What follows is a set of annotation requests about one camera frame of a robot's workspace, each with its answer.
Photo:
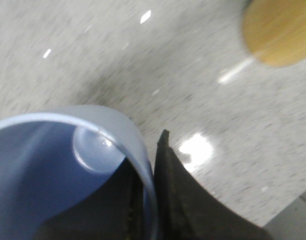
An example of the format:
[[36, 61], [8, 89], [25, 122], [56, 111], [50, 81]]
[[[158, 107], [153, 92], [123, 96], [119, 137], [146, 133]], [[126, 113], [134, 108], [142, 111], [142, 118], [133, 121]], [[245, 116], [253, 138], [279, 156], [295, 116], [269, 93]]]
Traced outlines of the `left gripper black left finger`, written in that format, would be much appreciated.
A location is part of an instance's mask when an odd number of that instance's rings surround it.
[[143, 239], [143, 185], [131, 163], [125, 159], [92, 195], [45, 221], [34, 239]]

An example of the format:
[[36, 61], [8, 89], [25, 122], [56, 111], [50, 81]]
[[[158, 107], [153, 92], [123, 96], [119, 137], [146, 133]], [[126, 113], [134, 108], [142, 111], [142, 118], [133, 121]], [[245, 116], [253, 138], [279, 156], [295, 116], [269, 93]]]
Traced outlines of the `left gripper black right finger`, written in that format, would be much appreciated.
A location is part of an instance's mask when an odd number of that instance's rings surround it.
[[160, 135], [154, 167], [159, 239], [272, 239], [264, 228], [230, 210], [193, 178], [169, 146], [169, 134], [165, 129]]

